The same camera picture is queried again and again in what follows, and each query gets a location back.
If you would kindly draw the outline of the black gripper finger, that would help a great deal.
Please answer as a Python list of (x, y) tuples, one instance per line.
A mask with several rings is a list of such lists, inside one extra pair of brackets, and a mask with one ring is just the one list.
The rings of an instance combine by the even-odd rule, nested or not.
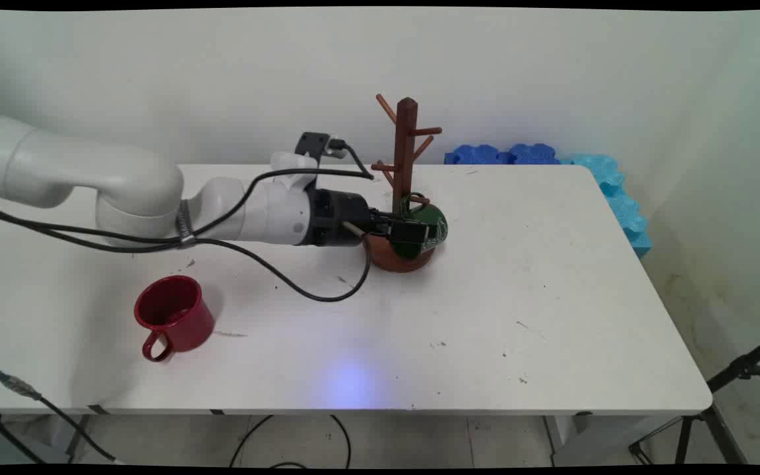
[(391, 212), (383, 212), (377, 208), (369, 210), (370, 222), (372, 229), (391, 229), (395, 226), (409, 226), (414, 224), (414, 220), (399, 216)]
[(423, 244), (430, 237), (430, 225), (418, 220), (387, 220), (380, 228), (392, 243)]

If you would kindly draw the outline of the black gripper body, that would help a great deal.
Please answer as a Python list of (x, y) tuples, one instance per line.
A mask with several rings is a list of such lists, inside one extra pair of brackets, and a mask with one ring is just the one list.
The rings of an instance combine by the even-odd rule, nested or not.
[(309, 198), (307, 244), (317, 247), (350, 247), (360, 239), (346, 228), (350, 223), (367, 234), (374, 222), (367, 201), (358, 193), (312, 189)]

